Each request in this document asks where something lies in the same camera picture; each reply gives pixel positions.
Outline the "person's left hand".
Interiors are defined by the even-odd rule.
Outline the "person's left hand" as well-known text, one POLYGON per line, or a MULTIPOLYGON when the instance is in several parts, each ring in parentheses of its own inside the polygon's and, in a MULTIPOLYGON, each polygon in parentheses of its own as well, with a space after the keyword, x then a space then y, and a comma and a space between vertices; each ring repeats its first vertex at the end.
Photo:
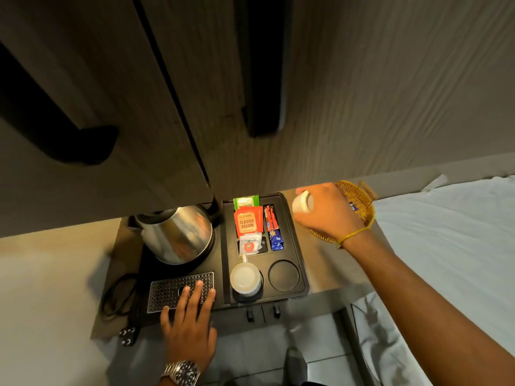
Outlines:
MULTIPOLYGON (((211 309, 216 297, 215 289, 211 289, 203 305, 198 308, 197 319, 187 319, 187 304, 190 298, 190 287, 186 286, 175 309, 171 322, 173 333, 164 337, 166 346, 166 364, 177 361, 191 361, 199 366, 203 374, 211 363, 216 349, 217 331, 210 325, 211 309)), ((170 311, 164 306, 162 311, 170 311)))

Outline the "person's right hand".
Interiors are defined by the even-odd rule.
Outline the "person's right hand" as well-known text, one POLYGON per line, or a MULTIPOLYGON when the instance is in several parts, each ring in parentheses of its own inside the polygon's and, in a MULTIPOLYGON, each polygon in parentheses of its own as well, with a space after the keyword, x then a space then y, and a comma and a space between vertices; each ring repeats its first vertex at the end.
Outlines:
MULTIPOLYGON (((314 199, 314 207, 310 213, 323 213, 324 215, 322 233, 339 241, 346 235, 364 227, 362 220, 351 209, 347 198, 333 183, 299 187, 296 189, 296 194, 300 194, 306 189, 309 190, 314 199)), ((366 234, 367 231, 357 234, 352 237, 353 241, 366 234)), ((345 247, 349 247, 352 240, 350 238, 345 242, 348 243, 345 247)))

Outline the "small white cup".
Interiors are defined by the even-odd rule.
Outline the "small white cup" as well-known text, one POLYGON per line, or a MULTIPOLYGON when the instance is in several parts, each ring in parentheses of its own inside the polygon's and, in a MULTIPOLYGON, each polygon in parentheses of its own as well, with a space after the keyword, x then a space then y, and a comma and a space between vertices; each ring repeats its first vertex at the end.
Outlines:
POLYGON ((309 190, 304 190, 298 194, 292 202, 293 213, 305 213, 308 214, 314 207, 314 199, 309 190))

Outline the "person's right forearm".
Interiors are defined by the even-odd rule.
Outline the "person's right forearm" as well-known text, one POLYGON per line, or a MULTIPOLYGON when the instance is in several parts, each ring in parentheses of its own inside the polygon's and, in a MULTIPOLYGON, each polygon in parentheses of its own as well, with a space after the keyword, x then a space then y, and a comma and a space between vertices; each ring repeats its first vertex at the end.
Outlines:
POLYGON ((515 386, 515 357, 373 233, 343 242, 368 276, 433 386, 515 386))

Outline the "black hospitality tray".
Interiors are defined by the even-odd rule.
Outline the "black hospitality tray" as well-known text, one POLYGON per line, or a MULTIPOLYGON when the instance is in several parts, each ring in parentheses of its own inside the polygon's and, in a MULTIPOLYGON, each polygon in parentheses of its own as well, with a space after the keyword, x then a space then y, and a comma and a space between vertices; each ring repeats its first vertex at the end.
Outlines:
POLYGON ((236 237, 233 216, 234 203, 223 201, 222 213, 215 220, 214 235, 206 251, 193 261, 171 265, 160 261, 148 246, 143 246, 138 271, 138 303, 132 307, 132 318, 143 326, 158 323, 163 306, 169 306, 171 316, 183 287, 194 287, 204 281, 201 300, 210 288, 216 290, 212 310, 220 322, 233 318, 242 325, 265 325, 278 322, 283 310, 281 302, 308 294, 306 275, 298 238, 285 196, 275 193, 260 197, 264 207, 272 207, 278 223, 282 224, 272 238, 264 229, 261 249, 250 256, 250 261, 261 273, 263 285, 253 296, 245 298, 230 285, 230 272, 241 262, 238 255, 240 241, 236 237))

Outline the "red stick sachets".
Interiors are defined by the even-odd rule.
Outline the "red stick sachets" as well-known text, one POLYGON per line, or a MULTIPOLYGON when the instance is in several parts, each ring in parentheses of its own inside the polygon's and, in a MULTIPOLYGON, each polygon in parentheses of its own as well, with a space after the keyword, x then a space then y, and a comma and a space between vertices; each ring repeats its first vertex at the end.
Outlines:
POLYGON ((265 217, 267 231, 271 232, 271 231, 276 231, 277 229, 279 229, 279 224, 278 224, 278 221, 276 218, 274 205, 268 204, 268 205, 264 206, 263 211, 264 211, 264 217, 265 217))

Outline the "black power plug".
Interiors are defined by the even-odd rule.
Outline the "black power plug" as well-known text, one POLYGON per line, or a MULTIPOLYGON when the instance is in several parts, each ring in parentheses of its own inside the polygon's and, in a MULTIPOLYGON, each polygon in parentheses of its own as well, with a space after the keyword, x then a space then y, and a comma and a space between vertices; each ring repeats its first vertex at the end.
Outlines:
POLYGON ((132 347, 135 345, 139 333, 141 331, 141 323, 138 319, 129 316, 127 325, 119 332, 120 344, 123 347, 132 347))

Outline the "yellow wrist thread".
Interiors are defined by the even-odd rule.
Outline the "yellow wrist thread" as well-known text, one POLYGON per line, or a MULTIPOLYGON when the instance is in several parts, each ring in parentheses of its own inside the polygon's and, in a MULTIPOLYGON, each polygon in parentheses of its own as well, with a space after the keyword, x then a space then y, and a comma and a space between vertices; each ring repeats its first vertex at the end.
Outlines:
POLYGON ((346 240, 348 240, 348 239, 350 239, 350 238, 352 238, 352 237, 356 236, 356 235, 357 235, 357 234, 359 234, 359 233, 365 232, 365 231, 367 231, 367 230, 369 230, 369 229, 370 229, 370 227, 363 227, 363 228, 361 228, 361 229, 359 229, 359 230, 357 230, 357 231, 355 231, 355 232, 353 232, 353 233, 350 233, 350 234, 346 235, 344 238, 342 238, 342 239, 338 242, 338 248, 344 248, 344 243, 345 243, 345 241, 346 241, 346 240))

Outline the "silver wrist watch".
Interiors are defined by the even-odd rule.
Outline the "silver wrist watch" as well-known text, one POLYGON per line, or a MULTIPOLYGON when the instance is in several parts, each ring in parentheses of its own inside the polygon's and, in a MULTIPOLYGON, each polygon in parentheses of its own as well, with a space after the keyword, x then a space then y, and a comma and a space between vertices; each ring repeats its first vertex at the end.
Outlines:
POLYGON ((191 361, 177 361, 173 363, 166 364, 164 371, 161 375, 161 378, 164 376, 190 376, 192 377, 194 373, 198 374, 198 380, 201 375, 201 371, 199 369, 199 366, 196 363, 193 363, 191 361))

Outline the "red tea packet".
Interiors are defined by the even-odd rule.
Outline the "red tea packet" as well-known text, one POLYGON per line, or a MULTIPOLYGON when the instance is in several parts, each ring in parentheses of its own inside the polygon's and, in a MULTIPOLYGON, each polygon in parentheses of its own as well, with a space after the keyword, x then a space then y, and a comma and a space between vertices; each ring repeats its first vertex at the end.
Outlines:
POLYGON ((246 234, 263 233, 263 207, 245 206, 234 213, 238 239, 246 234))

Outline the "woven wicker basket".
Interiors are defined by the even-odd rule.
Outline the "woven wicker basket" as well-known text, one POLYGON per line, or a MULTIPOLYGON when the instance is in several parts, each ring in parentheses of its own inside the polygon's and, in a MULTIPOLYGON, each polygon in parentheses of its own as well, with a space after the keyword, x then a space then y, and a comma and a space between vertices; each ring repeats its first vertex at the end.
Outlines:
MULTIPOLYGON (((376 211, 373 202, 377 200, 376 193, 364 182, 360 181, 357 185, 350 181, 336 181, 334 182, 336 188, 347 198, 348 202, 353 202, 358 211, 354 211, 363 222, 364 227, 372 227, 376 221, 376 211)), ((310 232, 317 238, 324 240, 328 243, 337 244, 332 237, 327 236, 325 233, 315 231, 310 232)))

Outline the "white sachet with red dot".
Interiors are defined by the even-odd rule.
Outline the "white sachet with red dot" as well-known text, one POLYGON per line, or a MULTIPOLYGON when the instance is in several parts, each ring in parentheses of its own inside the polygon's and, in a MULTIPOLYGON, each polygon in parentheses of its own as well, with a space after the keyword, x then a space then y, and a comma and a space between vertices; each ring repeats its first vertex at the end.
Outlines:
POLYGON ((262 233, 247 233, 241 235, 238 247, 241 257, 258 254, 262 249, 262 233))

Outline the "green tea packet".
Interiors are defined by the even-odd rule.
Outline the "green tea packet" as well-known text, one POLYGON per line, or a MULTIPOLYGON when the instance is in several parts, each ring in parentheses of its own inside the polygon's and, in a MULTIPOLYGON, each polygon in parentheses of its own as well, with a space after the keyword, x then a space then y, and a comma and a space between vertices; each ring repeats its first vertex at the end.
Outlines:
POLYGON ((260 206, 259 195, 242 196, 233 199, 234 211, 245 207, 258 207, 260 206))

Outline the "steel electric kettle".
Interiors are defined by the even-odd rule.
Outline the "steel electric kettle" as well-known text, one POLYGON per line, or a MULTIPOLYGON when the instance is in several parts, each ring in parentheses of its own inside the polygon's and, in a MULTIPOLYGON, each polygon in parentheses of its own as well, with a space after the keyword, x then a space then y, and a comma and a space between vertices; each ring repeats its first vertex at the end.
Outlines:
POLYGON ((207 208, 191 205, 137 214, 127 227, 137 232, 156 259, 167 265, 184 265, 211 250, 221 207, 213 201, 207 208))

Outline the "white bed sheet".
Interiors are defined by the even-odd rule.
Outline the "white bed sheet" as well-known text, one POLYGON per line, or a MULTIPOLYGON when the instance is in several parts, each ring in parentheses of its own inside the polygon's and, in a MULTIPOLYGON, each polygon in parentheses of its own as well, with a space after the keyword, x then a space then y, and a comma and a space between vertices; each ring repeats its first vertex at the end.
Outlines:
MULTIPOLYGON (((376 203, 378 223, 414 272, 515 357, 515 175, 376 203)), ((381 386, 433 386, 376 292, 352 304, 381 386)))

